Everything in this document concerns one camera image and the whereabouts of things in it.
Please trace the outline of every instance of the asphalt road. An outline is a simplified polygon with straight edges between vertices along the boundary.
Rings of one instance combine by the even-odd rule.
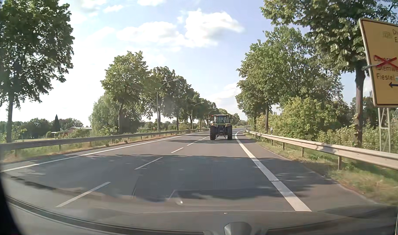
[[[128,213],[313,211],[370,201],[234,130],[191,133],[1,165],[7,195],[41,208],[117,224]]]

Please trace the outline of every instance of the windshield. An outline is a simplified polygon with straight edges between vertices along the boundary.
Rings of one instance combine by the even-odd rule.
[[[398,0],[0,1],[0,177],[29,234],[394,223]]]
[[[228,119],[227,116],[217,116],[217,123],[227,123]]]

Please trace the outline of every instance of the metal guardrail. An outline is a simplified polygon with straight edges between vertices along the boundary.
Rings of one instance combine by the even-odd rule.
[[[110,141],[123,138],[142,137],[142,136],[156,136],[156,135],[167,135],[174,133],[190,133],[195,131],[206,131],[207,129],[194,129],[194,130],[182,130],[182,131],[163,131],[163,132],[149,132],[149,133],[135,133],[126,135],[115,135],[115,136],[95,136],[95,137],[84,137],[84,138],[69,138],[69,139],[56,139],[56,140],[45,140],[45,141],[25,141],[15,143],[0,143],[0,151],[11,151],[16,149],[24,148],[36,148],[46,146],[56,146],[63,144],[73,143],[86,143],[94,141]]]
[[[342,168],[342,157],[363,161],[371,163],[374,165],[382,166],[385,168],[390,168],[398,171],[398,154],[380,152],[369,149],[347,147],[335,144],[326,144],[314,141],[305,141],[281,136],[273,136],[268,134],[262,134],[254,131],[246,130],[247,133],[260,136],[266,139],[270,139],[271,144],[273,141],[278,141],[283,143],[283,149],[285,149],[285,143],[295,145],[302,148],[302,156],[305,153],[305,148],[313,149],[323,153],[329,153],[338,156],[338,168]]]

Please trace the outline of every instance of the red cross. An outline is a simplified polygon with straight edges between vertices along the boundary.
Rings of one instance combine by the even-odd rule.
[[[384,58],[382,58],[382,57],[380,57],[380,56],[376,56],[376,55],[374,55],[374,57],[375,57],[375,58],[378,58],[378,59],[381,60],[381,61],[383,61],[382,63],[376,65],[376,67],[382,67],[382,66],[384,66],[385,64],[390,64],[390,65],[393,66],[395,69],[398,69],[398,66],[396,66],[396,65],[394,65],[394,64],[391,63],[392,61],[396,60],[396,57],[395,57],[395,58],[392,58],[392,59],[390,59],[390,60],[386,60],[386,59],[384,59]]]

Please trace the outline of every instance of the black arrow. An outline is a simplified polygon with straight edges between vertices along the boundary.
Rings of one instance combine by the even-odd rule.
[[[393,88],[393,87],[398,87],[398,84],[389,83],[389,86],[390,86],[391,88]]]

